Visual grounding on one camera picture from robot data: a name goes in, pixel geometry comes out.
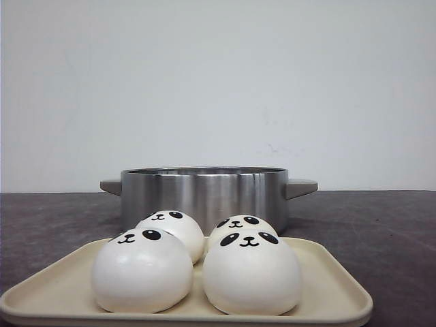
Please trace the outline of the panda bun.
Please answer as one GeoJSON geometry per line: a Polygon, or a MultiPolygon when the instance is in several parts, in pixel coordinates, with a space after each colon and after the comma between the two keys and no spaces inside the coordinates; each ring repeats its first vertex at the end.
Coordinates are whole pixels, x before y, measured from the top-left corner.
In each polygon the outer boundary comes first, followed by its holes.
{"type": "Polygon", "coordinates": [[[187,248],[193,264],[204,253],[205,238],[198,223],[186,213],[157,211],[139,221],[136,228],[159,228],[177,237],[187,248]]]}
{"type": "Polygon", "coordinates": [[[110,239],[91,272],[97,304],[115,313],[164,311],[184,299],[192,283],[187,248],[159,228],[134,228],[110,239]]]}
{"type": "Polygon", "coordinates": [[[209,302],[227,314],[281,315],[302,298],[295,251],[278,236],[244,229],[210,247],[202,265],[209,302]]]}
{"type": "Polygon", "coordinates": [[[214,243],[221,240],[224,236],[239,232],[243,229],[256,229],[266,231],[274,236],[278,236],[275,229],[265,220],[253,215],[235,215],[219,222],[208,237],[206,252],[214,243]]]}

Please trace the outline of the beige plastic tray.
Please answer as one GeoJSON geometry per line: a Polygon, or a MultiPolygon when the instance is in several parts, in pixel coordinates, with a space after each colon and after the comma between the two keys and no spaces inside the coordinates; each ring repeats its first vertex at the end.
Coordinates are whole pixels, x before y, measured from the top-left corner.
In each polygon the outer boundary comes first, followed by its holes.
{"type": "Polygon", "coordinates": [[[19,326],[362,326],[371,318],[368,292],[320,244],[286,238],[302,269],[297,307],[282,316],[224,315],[207,301],[201,266],[191,293],[163,313],[108,313],[90,290],[93,259],[104,240],[88,243],[6,291],[4,320],[19,326]]]}

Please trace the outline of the stainless steel steamer pot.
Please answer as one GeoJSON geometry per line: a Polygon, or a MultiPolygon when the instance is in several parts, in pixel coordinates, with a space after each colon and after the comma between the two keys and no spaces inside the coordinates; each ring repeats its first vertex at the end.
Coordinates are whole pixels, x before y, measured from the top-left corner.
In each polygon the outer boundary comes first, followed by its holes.
{"type": "Polygon", "coordinates": [[[174,209],[209,234],[224,219],[255,215],[278,232],[286,229],[288,200],[317,191],[316,181],[295,179],[285,168],[175,167],[124,170],[102,190],[121,198],[121,225],[133,228],[150,214],[174,209]]]}

